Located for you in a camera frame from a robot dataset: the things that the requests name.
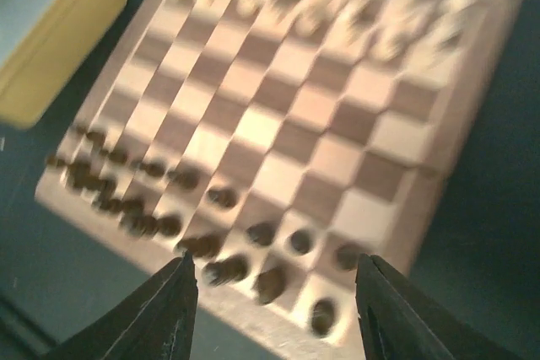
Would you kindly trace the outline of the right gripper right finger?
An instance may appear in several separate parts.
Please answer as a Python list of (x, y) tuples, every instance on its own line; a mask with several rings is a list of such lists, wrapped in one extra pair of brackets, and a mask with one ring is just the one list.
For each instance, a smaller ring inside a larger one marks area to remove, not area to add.
[(515, 354), (458, 321), (378, 255), (362, 254), (356, 304), (368, 359), (513, 359)]

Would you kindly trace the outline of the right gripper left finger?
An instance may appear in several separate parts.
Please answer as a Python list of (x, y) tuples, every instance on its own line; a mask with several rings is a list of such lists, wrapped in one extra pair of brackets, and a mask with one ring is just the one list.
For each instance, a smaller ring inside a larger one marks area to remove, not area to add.
[(43, 358), (188, 359), (196, 312), (195, 266), (185, 253)]

